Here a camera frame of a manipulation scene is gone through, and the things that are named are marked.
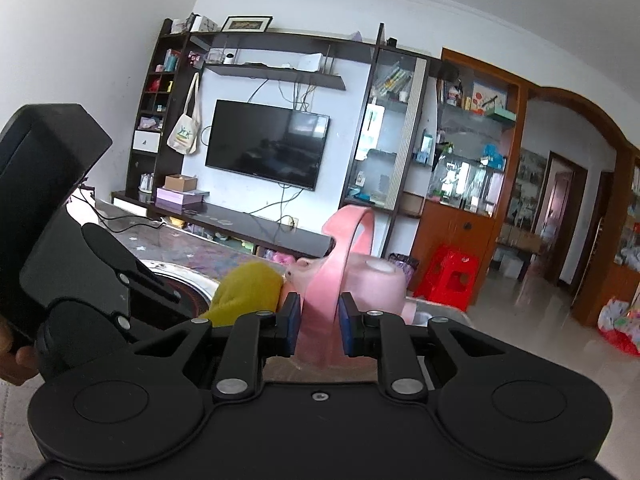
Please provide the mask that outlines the person's left hand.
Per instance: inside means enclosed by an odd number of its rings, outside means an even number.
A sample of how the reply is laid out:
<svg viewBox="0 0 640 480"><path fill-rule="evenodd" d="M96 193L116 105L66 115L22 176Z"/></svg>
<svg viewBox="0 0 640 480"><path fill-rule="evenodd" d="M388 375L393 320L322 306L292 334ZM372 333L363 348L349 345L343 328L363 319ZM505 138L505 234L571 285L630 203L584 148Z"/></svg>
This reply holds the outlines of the person's left hand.
<svg viewBox="0 0 640 480"><path fill-rule="evenodd" d="M14 386L24 385L38 375L37 357L32 347L13 350L14 338L5 318L0 323L0 376Z"/></svg>

